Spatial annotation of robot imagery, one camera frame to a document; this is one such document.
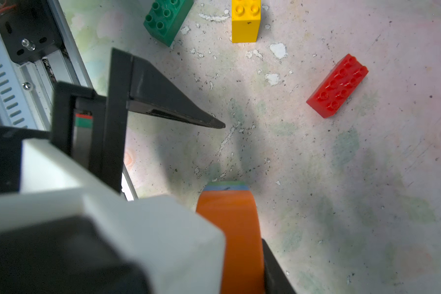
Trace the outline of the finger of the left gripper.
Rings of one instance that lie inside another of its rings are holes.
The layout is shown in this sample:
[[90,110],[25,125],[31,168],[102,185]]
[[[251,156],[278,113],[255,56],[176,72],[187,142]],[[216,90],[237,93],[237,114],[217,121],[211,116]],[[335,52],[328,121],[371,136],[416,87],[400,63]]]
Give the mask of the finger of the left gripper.
[[113,48],[108,90],[108,185],[121,192],[129,112],[213,129],[225,123],[200,109],[149,61]]
[[88,170],[101,172],[104,141],[106,98],[83,86],[58,82],[53,92],[53,115],[50,141],[68,156],[72,153],[74,117],[76,110],[89,111],[93,117]]

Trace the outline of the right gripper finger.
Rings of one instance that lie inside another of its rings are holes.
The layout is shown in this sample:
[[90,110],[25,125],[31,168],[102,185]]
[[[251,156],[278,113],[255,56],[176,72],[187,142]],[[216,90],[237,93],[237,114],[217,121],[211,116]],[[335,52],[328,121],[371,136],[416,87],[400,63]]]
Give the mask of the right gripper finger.
[[262,239],[265,267],[264,282],[266,294],[296,294],[286,274],[273,255],[267,242]]

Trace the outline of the red small lego brick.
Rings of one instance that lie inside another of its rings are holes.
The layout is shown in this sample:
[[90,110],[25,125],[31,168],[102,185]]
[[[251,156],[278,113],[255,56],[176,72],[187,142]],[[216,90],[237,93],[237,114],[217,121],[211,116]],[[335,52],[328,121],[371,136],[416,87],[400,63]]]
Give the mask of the red small lego brick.
[[92,120],[93,117],[91,115],[84,115],[84,114],[76,114],[76,118],[86,119],[86,120]]

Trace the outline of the green small square lego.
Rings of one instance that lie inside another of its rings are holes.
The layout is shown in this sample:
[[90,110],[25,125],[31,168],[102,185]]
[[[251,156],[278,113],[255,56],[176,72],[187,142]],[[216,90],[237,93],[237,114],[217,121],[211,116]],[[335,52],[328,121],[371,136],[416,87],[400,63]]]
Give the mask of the green small square lego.
[[76,117],[75,127],[91,129],[93,127],[93,120],[88,118]]

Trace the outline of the orange half-round lego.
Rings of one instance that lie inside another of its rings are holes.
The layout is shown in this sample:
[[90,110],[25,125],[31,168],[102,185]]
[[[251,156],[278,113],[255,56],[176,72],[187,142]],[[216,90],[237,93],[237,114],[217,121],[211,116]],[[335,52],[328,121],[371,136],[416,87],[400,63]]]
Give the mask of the orange half-round lego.
[[248,190],[204,190],[196,212],[226,239],[222,294],[263,294],[265,264],[256,201]]

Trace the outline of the light blue long lego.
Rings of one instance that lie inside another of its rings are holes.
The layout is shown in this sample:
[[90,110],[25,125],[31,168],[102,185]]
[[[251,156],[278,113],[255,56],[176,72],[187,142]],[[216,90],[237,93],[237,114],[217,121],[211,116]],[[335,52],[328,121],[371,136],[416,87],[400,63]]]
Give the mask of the light blue long lego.
[[203,189],[203,192],[208,191],[248,191],[249,188],[246,185],[220,185],[212,186],[208,185]]

